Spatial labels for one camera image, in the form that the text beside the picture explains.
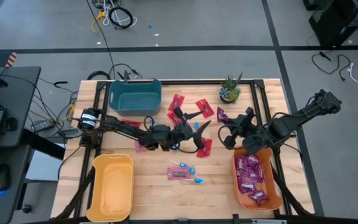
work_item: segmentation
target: blue plastic bin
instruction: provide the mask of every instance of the blue plastic bin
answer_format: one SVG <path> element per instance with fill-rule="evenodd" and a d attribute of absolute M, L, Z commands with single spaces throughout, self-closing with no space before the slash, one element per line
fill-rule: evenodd
<path fill-rule="evenodd" d="M 109 105 L 121 116 L 153 116 L 161 105 L 161 82 L 127 83 L 114 81 L 110 86 Z"/>

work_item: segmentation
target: yellow bin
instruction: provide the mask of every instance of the yellow bin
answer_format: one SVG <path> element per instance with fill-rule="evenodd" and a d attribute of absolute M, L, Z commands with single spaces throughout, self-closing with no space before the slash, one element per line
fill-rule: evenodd
<path fill-rule="evenodd" d="M 95 168 L 92 222 L 119 222 L 128 217 L 134 194 L 134 163 L 125 154 L 106 154 L 93 161 Z"/>

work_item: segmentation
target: orange bin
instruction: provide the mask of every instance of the orange bin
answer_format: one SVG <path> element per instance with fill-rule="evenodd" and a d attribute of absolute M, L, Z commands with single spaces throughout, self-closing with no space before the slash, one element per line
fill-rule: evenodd
<path fill-rule="evenodd" d="M 119 222 L 128 217 L 134 194 L 134 164 L 125 154 L 106 154 L 93 161 L 95 168 L 92 206 L 86 217 L 92 222 Z"/>
<path fill-rule="evenodd" d="M 259 158 L 259 161 L 262 163 L 262 167 L 264 169 L 265 180 L 263 183 L 258 183 L 257 189 L 263 190 L 266 192 L 269 197 L 268 202 L 262 202 L 261 206 L 258 206 L 250 197 L 248 197 L 249 193 L 242 194 L 238 189 L 237 184 L 237 175 L 236 175 L 236 165 L 234 163 L 234 157 L 242 156 L 246 154 L 245 149 L 235 150 L 234 156 L 232 159 L 232 177 L 234 184 L 234 193 L 237 201 L 246 209 L 249 210 L 275 210 L 278 209 L 283 203 L 283 199 L 279 197 L 276 193 L 276 188 L 273 179 L 272 167 L 270 166 L 270 157 L 272 156 L 272 150 L 265 148 L 256 153 L 256 156 Z"/>

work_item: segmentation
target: concrete floor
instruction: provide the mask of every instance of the concrete floor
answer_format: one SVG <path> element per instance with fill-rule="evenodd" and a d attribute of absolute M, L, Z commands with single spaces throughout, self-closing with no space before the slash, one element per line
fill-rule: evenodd
<path fill-rule="evenodd" d="M 138 17 L 138 24 L 128 30 L 114 30 L 110 26 L 103 27 L 103 31 L 110 47 L 126 47 L 129 51 L 112 53 L 114 63 L 128 63 L 144 78 L 221 78 L 240 72 L 244 72 L 243 78 L 281 78 L 263 2 L 268 3 L 281 46 L 318 45 L 308 24 L 311 12 L 305 10 L 300 0 L 122 0 L 122 6 Z M 91 31 L 92 20 L 85 1 L 4 0 L 0 9 L 0 54 L 33 49 L 37 54 L 22 51 L 14 66 L 41 66 L 43 79 L 68 81 L 66 87 L 76 90 L 91 72 L 107 72 L 111 66 L 106 52 L 90 53 L 93 48 L 105 47 L 101 34 Z M 349 40 L 352 43 L 347 41 L 344 45 L 358 45 L 358 30 Z M 156 44 L 159 47 L 261 46 L 261 50 L 172 48 L 161 52 L 140 48 Z M 43 49 L 75 50 L 51 54 Z M 312 197 L 319 196 L 322 212 L 327 217 L 358 218 L 358 84 L 347 72 L 343 73 L 347 80 L 342 82 L 337 72 L 327 75 L 319 71 L 311 63 L 311 56 L 316 53 L 282 52 L 292 88 L 292 93 L 286 89 L 286 94 L 293 94 L 298 108 L 322 88 L 343 101 L 340 113 L 316 118 L 304 126 L 319 193 Z M 337 54 L 344 54 L 355 63 L 354 76 L 358 79 L 358 50 L 332 52 L 333 63 L 316 60 L 330 70 L 336 66 Z M 56 113 L 68 101 L 69 94 L 64 90 L 41 81 L 39 88 L 46 104 Z M 35 105 L 32 110 L 41 113 Z M 49 217 L 48 206 L 52 206 L 56 186 L 39 184 L 28 191 L 39 187 L 49 190 L 41 191 L 42 198 L 31 202 L 34 213 L 31 217 L 15 214 L 13 223 Z"/>

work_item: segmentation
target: wooden table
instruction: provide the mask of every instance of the wooden table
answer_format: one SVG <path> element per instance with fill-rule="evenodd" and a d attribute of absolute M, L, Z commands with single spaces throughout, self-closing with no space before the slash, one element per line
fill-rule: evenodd
<path fill-rule="evenodd" d="M 93 106 L 97 81 L 82 81 L 78 92 L 74 117 L 79 118 L 84 108 Z M 271 114 L 276 112 L 288 112 L 283 89 L 279 79 L 265 79 L 265 90 Z M 225 110 L 230 118 L 244 114 L 248 106 L 254 107 L 249 85 L 240 85 L 242 91 L 239 99 L 230 105 L 224 105 L 219 99 L 219 85 L 163 85 L 161 111 L 154 116 L 158 124 L 172 125 L 167 117 L 168 107 L 173 95 L 178 93 L 185 96 L 182 105 L 183 112 L 194 113 L 198 111 L 195 102 L 206 98 L 213 110 L 217 106 Z M 264 107 L 258 91 L 259 104 L 264 123 Z M 103 94 L 99 105 L 103 104 Z M 122 119 L 111 108 L 108 115 Z M 143 117 L 130 117 L 127 119 L 143 121 Z M 161 149 L 136 153 L 134 141 L 116 133 L 105 133 L 102 144 L 102 154 L 120 153 L 132 157 L 135 168 L 134 206 L 131 211 L 131 220 L 161 220 L 161 219 L 215 219 L 232 218 L 232 214 L 238 213 L 240 218 L 272 218 L 273 211 L 253 212 L 242 208 L 234 198 L 233 183 L 229 161 L 233 151 L 227 150 L 218 140 L 218 128 L 222 126 L 216 121 L 216 116 L 211 116 L 212 122 L 206 128 L 203 136 L 213 140 L 211 155 L 198 158 L 195 154 L 163 152 Z M 202 115 L 191 120 L 203 124 L 208 119 Z M 65 158 L 78 148 L 79 139 L 69 140 Z M 291 139 L 287 144 L 297 147 L 296 141 Z M 194 150 L 193 141 L 182 142 L 182 149 Z M 82 148 L 63 165 L 60 180 L 58 182 L 55 201 L 51 217 L 57 216 L 69 203 L 75 194 L 80 179 L 81 166 L 85 150 Z M 287 187 L 309 212 L 313 212 L 309 189 L 306 183 L 300 155 L 294 149 L 287 146 L 281 148 L 281 160 Z M 191 182 L 179 180 L 167 180 L 167 168 L 172 167 L 170 161 L 185 162 L 195 167 L 200 178 L 205 183 L 196 185 Z M 85 215 L 88 192 L 85 192 L 81 206 L 81 216 Z"/>

